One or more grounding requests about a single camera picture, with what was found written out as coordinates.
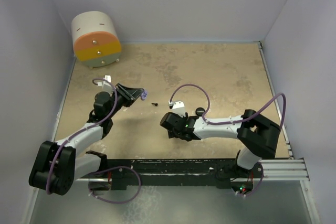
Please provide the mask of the purple earbud charging case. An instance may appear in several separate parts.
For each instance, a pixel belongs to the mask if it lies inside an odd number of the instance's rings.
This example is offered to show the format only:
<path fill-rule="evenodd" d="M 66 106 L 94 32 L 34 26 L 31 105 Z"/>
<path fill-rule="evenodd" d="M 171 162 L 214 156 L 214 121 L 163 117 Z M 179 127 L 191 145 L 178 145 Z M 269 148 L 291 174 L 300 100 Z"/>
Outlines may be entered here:
<path fill-rule="evenodd" d="M 144 90 L 142 93 L 141 93 L 141 100 L 144 101 L 146 100 L 148 96 L 148 92 L 146 90 Z"/>

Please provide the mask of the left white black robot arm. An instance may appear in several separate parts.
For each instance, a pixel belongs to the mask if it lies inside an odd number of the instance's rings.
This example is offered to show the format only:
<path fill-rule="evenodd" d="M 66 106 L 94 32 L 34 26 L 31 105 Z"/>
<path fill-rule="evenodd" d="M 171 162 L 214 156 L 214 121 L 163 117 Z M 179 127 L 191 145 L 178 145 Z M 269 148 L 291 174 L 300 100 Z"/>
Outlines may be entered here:
<path fill-rule="evenodd" d="M 48 194 L 64 195 L 74 180 L 84 175 L 91 173 L 96 178 L 104 177 L 108 165 L 103 154 L 89 151 L 83 157 L 78 155 L 109 134 L 112 117 L 122 107 L 130 107 L 137 99 L 145 100 L 146 96 L 144 88 L 106 83 L 95 95 L 93 109 L 81 129 L 62 140 L 41 144 L 30 172 L 29 185 Z"/>

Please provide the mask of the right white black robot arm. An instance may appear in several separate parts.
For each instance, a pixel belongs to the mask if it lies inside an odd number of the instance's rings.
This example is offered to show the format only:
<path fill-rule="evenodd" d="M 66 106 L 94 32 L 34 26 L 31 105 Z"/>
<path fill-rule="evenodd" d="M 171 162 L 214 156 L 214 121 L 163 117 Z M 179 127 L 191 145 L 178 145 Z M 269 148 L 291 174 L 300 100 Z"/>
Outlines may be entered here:
<path fill-rule="evenodd" d="M 245 110 L 243 115 L 228 119 L 227 124 L 219 125 L 220 119 L 206 122 L 200 116 L 181 116 L 166 113 L 160 126 L 167 130 L 169 138 L 185 141 L 208 138 L 231 138 L 239 140 L 244 148 L 240 150 L 234 164 L 234 173 L 246 177 L 261 159 L 275 158 L 280 126 L 254 110 Z"/>

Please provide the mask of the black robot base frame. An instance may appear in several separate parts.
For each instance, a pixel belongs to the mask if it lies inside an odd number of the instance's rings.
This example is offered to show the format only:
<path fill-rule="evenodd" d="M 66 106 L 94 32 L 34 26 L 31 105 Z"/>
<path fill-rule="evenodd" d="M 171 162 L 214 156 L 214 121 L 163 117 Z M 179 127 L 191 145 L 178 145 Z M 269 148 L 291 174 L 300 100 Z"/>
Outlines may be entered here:
<path fill-rule="evenodd" d="M 208 159 L 108 159 L 94 151 L 99 159 L 98 168 L 75 176 L 89 180 L 95 190 L 125 190 L 128 186 L 210 186 L 234 189 L 244 193 L 262 179 L 261 162 L 252 169 L 240 168 L 233 158 Z"/>

